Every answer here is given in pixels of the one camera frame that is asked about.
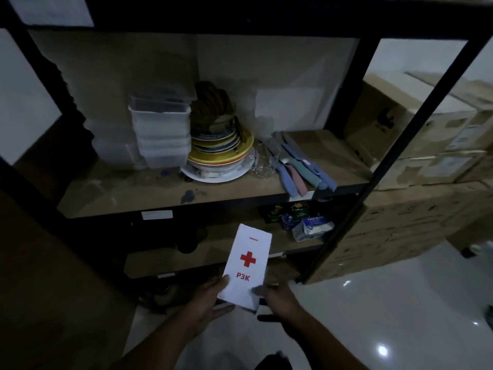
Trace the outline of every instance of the stack of plates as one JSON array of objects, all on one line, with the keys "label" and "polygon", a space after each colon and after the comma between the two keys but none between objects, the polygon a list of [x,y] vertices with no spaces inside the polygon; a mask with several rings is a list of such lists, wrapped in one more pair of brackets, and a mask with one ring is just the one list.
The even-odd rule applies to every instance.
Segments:
[{"label": "stack of plates", "polygon": [[253,135],[242,127],[243,139],[236,128],[211,135],[192,136],[192,151],[182,172],[188,177],[210,183],[237,179],[253,165]]}]

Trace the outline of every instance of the red cross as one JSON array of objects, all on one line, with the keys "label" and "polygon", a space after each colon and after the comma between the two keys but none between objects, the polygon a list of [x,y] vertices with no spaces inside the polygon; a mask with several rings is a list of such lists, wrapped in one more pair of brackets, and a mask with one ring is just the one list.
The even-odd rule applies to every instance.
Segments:
[{"label": "red cross", "polygon": [[240,260],[245,261],[245,266],[250,267],[251,263],[256,263],[257,259],[252,257],[253,253],[252,252],[247,252],[246,255],[242,255],[240,257]]}]

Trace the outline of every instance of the glossy floor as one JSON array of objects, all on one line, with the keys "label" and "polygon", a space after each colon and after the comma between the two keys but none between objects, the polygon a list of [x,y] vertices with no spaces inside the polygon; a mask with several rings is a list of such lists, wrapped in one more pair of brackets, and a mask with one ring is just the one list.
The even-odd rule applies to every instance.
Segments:
[{"label": "glossy floor", "polygon": [[[370,369],[490,369],[493,264],[465,260],[448,244],[412,260],[320,282],[293,285],[301,304]],[[138,309],[125,351],[163,317]],[[282,350],[294,369],[309,369],[278,323],[245,311],[213,322],[183,352],[178,369],[254,369]]]}]

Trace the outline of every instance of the glass cup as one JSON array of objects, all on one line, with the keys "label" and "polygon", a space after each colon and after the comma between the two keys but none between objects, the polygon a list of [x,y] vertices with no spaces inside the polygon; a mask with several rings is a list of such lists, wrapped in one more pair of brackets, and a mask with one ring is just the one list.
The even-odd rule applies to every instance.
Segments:
[{"label": "glass cup", "polygon": [[274,174],[279,154],[278,147],[268,149],[264,143],[259,143],[255,147],[255,161],[251,170],[260,178],[270,178]]}]

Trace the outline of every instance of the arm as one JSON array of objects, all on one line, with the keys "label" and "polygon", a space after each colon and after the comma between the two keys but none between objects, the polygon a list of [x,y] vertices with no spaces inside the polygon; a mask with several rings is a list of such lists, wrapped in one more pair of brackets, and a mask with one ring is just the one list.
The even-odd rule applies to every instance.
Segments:
[{"label": "arm", "polygon": [[234,306],[213,310],[217,294],[229,282],[225,275],[201,286],[190,302],[170,317],[137,347],[116,362],[114,370],[171,370],[189,341],[210,321],[229,313]]},{"label": "arm", "polygon": [[260,286],[253,292],[265,298],[269,308],[280,318],[286,333],[305,352],[312,370],[367,370],[322,323],[303,309],[287,283],[281,284],[277,290]]}]

